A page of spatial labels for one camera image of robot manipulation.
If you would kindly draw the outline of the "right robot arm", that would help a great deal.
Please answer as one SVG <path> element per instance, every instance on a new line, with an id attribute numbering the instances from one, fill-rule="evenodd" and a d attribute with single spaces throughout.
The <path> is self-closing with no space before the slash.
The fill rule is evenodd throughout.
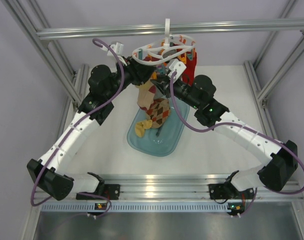
<path id="1" fill-rule="evenodd" d="M 256 187 L 281 192 L 298 167 L 294 142 L 282 143 L 251 129 L 214 98 L 216 87 L 206 75 L 196 76 L 192 85 L 182 80 L 171 84 L 166 75 L 151 82 L 167 97 L 193 107 L 197 121 L 208 130 L 226 136 L 259 160 L 260 165 L 236 170 L 225 180 L 223 190 L 227 199 L 237 198 L 243 191 Z"/>

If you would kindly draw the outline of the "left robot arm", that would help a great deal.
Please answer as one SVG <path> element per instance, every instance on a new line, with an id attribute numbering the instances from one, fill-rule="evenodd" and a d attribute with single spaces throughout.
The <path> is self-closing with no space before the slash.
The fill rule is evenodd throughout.
<path id="1" fill-rule="evenodd" d="M 33 188 L 40 188 L 50 197 L 61 201 L 69 194 L 86 192 L 98 199 L 105 192 L 104 180 L 94 173 L 67 176 L 69 163 L 85 140 L 113 110 L 113 99 L 128 85 L 146 83 L 155 67 L 143 65 L 132 57 L 116 65 L 112 72 L 106 65 L 93 67 L 88 80 L 89 93 L 83 99 L 70 125 L 39 159 L 31 159 L 27 170 L 34 182 Z"/>

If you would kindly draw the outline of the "yellow sock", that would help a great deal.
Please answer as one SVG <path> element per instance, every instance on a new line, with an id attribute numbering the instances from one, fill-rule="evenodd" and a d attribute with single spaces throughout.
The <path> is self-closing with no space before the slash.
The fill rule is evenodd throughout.
<path id="1" fill-rule="evenodd" d="M 140 122 L 137 122 L 135 124 L 135 134 L 136 136 L 138 136 L 139 138 L 142 138 L 145 134 L 145 131 L 150 129 L 152 127 L 152 120 L 143 120 Z"/>

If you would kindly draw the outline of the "beige purple striped sock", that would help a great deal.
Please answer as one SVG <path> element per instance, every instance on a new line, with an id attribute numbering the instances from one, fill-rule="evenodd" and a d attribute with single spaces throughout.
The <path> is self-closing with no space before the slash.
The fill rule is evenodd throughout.
<path id="1" fill-rule="evenodd" d="M 139 90 L 137 104 L 140 109 L 147 111 L 149 110 L 151 104 L 154 103 L 154 97 L 157 92 L 157 88 L 150 81 L 147 81 L 143 85 L 137 86 L 137 88 Z"/>

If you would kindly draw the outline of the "white round clip hanger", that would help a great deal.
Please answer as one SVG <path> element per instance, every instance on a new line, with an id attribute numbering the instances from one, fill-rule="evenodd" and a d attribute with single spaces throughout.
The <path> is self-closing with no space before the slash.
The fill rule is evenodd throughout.
<path id="1" fill-rule="evenodd" d="M 196 47 L 194 38 L 185 34 L 172 34 L 170 27 L 170 19 L 166 18 L 164 38 L 133 50 L 132 58 L 143 65 L 157 66 L 178 58 Z"/>

